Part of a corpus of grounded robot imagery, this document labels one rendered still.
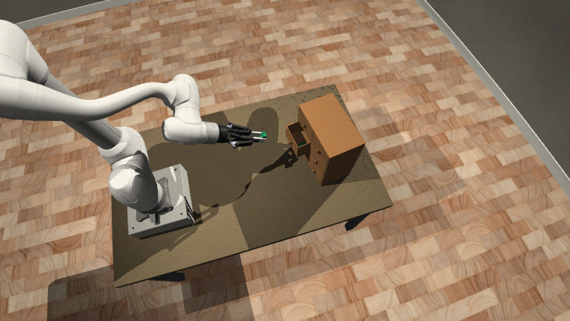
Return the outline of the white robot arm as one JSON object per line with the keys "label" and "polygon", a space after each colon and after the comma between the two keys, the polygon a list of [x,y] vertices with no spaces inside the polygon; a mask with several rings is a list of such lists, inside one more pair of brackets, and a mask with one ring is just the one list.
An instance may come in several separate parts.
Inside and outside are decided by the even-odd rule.
{"label": "white robot arm", "polygon": [[[179,74],[168,83],[147,82],[112,95],[83,100],[49,73],[28,36],[15,24],[0,20],[0,118],[64,121],[98,145],[112,166],[108,188],[115,199],[136,210],[136,221],[170,212],[168,179],[155,181],[142,136],[130,127],[113,127],[104,118],[147,98],[159,98],[173,111],[162,122],[162,135],[181,145],[215,144],[216,123],[202,121],[195,80]],[[115,169],[116,168],[116,169]]]}

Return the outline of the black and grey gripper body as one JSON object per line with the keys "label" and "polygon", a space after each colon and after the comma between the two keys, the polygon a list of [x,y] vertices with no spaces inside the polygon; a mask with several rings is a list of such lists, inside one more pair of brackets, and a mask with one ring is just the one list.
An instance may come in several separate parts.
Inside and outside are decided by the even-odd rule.
{"label": "black and grey gripper body", "polygon": [[218,125],[218,126],[219,126],[220,135],[217,143],[230,143],[236,141],[237,137],[231,136],[231,133],[236,134],[236,132],[230,132],[229,129],[231,128],[228,126],[225,125]]}

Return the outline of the orange-brown wooden chest of drawers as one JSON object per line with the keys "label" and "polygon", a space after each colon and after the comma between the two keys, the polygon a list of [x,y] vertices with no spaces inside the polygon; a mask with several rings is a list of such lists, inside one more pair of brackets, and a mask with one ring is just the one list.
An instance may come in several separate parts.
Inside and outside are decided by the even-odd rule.
{"label": "orange-brown wooden chest of drawers", "polygon": [[366,142],[333,93],[298,105],[328,155],[320,186],[350,174]]}

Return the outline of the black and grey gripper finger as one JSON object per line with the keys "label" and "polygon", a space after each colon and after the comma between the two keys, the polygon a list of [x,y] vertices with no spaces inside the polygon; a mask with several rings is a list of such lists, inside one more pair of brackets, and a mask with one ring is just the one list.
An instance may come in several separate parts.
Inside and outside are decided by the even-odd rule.
{"label": "black and grey gripper finger", "polygon": [[229,130],[230,132],[236,132],[236,134],[239,134],[240,136],[259,137],[259,135],[261,134],[261,132],[253,132],[251,129],[249,130],[248,127],[235,125],[231,122],[229,122],[227,126],[231,128]]}
{"label": "black and grey gripper finger", "polygon": [[241,147],[241,146],[251,146],[253,142],[255,143],[264,143],[266,138],[263,137],[247,137],[247,136],[240,136],[239,134],[231,133],[231,136],[237,137],[236,142],[230,142],[233,145],[233,148]]}

